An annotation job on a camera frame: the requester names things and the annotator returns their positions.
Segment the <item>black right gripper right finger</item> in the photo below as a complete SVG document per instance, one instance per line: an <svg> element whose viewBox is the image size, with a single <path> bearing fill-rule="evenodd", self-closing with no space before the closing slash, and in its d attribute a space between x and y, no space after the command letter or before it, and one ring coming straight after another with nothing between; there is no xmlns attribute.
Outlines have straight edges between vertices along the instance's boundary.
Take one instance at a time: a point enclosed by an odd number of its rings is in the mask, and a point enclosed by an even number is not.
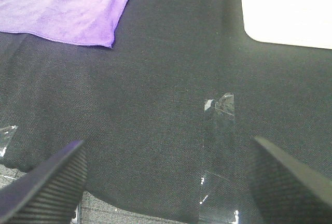
<svg viewBox="0 0 332 224"><path fill-rule="evenodd" d="M331 180L267 139L251 140L247 182L265 223L331 223Z"/></svg>

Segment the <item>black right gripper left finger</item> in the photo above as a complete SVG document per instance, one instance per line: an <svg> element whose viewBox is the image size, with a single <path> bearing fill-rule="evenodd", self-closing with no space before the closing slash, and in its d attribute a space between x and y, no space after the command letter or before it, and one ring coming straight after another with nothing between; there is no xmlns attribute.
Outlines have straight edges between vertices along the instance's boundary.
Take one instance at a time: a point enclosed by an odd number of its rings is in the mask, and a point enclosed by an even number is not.
<svg viewBox="0 0 332 224"><path fill-rule="evenodd" d="M88 174L84 141L72 141L1 189L1 223L70 223Z"/></svg>

